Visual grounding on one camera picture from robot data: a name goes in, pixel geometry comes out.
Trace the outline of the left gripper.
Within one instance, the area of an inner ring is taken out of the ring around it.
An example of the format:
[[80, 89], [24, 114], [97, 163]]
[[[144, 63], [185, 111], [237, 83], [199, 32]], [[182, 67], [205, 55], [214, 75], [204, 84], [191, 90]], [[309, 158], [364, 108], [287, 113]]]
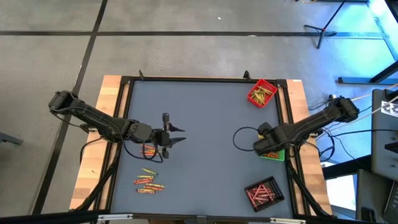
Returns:
[[[132, 126], [132, 136], [133, 140], [142, 144], [142, 152], [145, 159], [154, 159], [156, 155], [159, 155], [161, 159], [169, 158], [169, 152], [167, 150], [168, 146], [173, 146], [174, 144], [186, 140], [186, 138], [170, 138], [170, 132], [185, 132], [180, 128], [175, 127], [170, 123], [170, 118], [168, 113], [162, 114], [163, 128], [162, 129], [152, 129], [151, 126], [144, 123], [137, 123]], [[151, 143], [154, 146], [154, 152], [150, 157], [147, 157], [145, 153], [145, 143]]]

